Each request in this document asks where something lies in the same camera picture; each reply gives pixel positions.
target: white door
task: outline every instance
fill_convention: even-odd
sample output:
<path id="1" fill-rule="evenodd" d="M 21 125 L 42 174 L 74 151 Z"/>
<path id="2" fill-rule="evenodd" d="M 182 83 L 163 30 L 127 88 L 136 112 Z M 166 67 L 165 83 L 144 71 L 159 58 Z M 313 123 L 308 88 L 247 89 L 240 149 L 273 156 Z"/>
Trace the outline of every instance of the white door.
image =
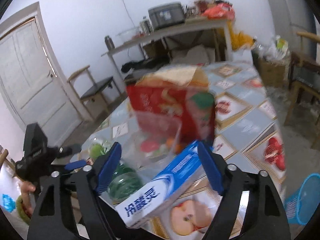
<path id="1" fill-rule="evenodd" d="M 51 146 L 60 145 L 81 123 L 52 71 L 33 19 L 0 40 L 2 89 L 26 126 L 38 122 Z"/>

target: door frame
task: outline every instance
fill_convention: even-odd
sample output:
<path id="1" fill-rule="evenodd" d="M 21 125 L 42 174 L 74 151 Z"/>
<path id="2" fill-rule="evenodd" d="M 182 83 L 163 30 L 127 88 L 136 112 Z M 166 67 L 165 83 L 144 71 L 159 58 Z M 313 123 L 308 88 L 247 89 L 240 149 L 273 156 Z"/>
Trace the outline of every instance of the door frame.
<path id="1" fill-rule="evenodd" d="M 61 66 L 55 57 L 55 54 L 53 52 L 53 49 L 50 45 L 47 33 L 44 28 L 44 22 L 42 20 L 41 11 L 40 11 L 40 3 L 36 2 L 33 3 L 20 11 L 16 12 L 15 14 L 11 15 L 9 18 L 7 18 L 4 22 L 0 24 L 0 39 L 2 39 L 4 36 L 8 35 L 10 32 L 12 32 L 14 29 L 18 28 L 20 25 L 23 25 L 26 21 L 34 18 L 36 20 L 36 25 L 38 28 L 38 32 L 40 35 L 40 40 L 44 46 L 44 49 L 47 53 L 47 57 L 50 60 L 50 63 L 52 65 L 52 68 L 54 69 L 58 83 L 62 87 L 63 91 L 65 92 L 66 96 L 70 100 L 71 104 L 74 106 L 76 111 L 78 112 L 79 117 L 82 120 L 85 121 L 92 121 L 92 117 L 90 116 L 87 109 L 82 105 L 77 95 L 72 90 L 69 83 L 67 83 L 67 78 L 65 77 Z M 19 127 L 25 131 L 26 125 L 18 115 L 16 109 L 14 108 L 12 102 L 10 101 L 10 98 L 5 91 L 2 81 L 0 80 L 0 93 L 3 96 L 3 99 L 11 112 L 12 116 L 16 120 Z"/>

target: orange bag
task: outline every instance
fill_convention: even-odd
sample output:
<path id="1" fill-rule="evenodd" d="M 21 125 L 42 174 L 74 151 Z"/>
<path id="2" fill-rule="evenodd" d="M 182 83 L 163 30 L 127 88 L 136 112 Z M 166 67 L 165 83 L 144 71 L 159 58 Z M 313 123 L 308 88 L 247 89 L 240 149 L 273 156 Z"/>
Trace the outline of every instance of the orange bag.
<path id="1" fill-rule="evenodd" d="M 235 10 L 228 3 L 219 3 L 217 6 L 207 9 L 202 16 L 208 19 L 228 19 L 235 18 Z"/>

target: cardboard box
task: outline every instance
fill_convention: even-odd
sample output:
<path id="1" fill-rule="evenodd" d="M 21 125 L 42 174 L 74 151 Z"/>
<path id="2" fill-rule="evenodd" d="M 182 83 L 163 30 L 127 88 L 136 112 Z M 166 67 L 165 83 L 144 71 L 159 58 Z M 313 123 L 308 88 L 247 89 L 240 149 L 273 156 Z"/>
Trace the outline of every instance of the cardboard box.
<path id="1" fill-rule="evenodd" d="M 256 67 L 266 87 L 282 87 L 284 84 L 284 64 L 259 58 Z"/>
<path id="2" fill-rule="evenodd" d="M 188 145 L 153 180 L 116 206 L 127 227 L 139 228 L 172 204 L 203 171 L 198 141 Z"/>

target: bottle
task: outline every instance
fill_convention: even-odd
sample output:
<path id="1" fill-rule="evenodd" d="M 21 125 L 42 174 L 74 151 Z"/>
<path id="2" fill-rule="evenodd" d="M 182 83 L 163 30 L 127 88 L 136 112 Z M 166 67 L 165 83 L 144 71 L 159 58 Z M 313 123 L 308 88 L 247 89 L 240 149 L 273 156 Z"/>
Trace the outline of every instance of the bottle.
<path id="1" fill-rule="evenodd" d="M 95 162 L 95 160 L 105 155 L 112 147 L 113 143 L 107 141 L 103 137 L 95 137 L 90 139 L 89 156 Z"/>
<path id="2" fill-rule="evenodd" d="M 108 194 L 114 202 L 121 203 L 142 186 L 143 183 L 137 173 L 120 161 L 113 173 Z"/>
<path id="3" fill-rule="evenodd" d="M 146 16 L 144 16 L 142 22 L 140 22 L 140 27 L 142 28 L 145 35 L 149 35 L 151 32 L 153 32 L 152 25 Z"/>
<path id="4" fill-rule="evenodd" d="M 109 35 L 104 37 L 104 42 L 109 51 L 115 48 L 115 45 Z"/>

